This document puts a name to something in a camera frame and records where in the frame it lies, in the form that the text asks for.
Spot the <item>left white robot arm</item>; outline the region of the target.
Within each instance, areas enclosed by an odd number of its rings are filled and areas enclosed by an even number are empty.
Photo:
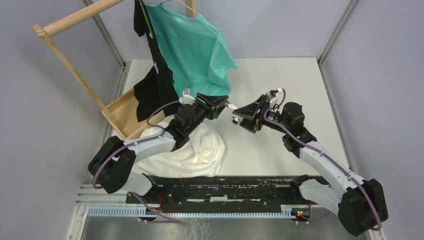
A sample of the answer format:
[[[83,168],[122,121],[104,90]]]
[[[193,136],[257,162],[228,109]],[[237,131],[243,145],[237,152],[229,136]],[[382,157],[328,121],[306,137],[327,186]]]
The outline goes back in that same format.
[[[194,144],[197,128],[203,125],[204,120],[217,119],[228,99],[227,95],[197,93],[191,96],[185,93],[167,104],[180,105],[167,127],[148,123],[150,127],[159,128],[159,132],[127,140],[111,136],[88,164],[92,187],[103,189],[108,194],[126,190],[138,195],[147,204],[154,202],[158,195],[154,183],[146,174],[133,172],[133,166],[147,158]]]

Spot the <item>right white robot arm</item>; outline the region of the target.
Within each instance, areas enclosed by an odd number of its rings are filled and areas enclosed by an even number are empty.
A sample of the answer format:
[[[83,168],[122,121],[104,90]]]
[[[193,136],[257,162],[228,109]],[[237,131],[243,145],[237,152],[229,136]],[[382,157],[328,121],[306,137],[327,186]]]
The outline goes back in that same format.
[[[296,102],[277,104],[277,98],[261,95],[243,107],[232,107],[232,122],[256,133],[266,126],[283,133],[284,147],[315,169],[326,184],[302,175],[292,181],[289,199],[295,204],[308,200],[335,214],[353,236],[380,231],[389,218],[383,186],[376,179],[365,179],[325,150],[304,125],[303,107]]]

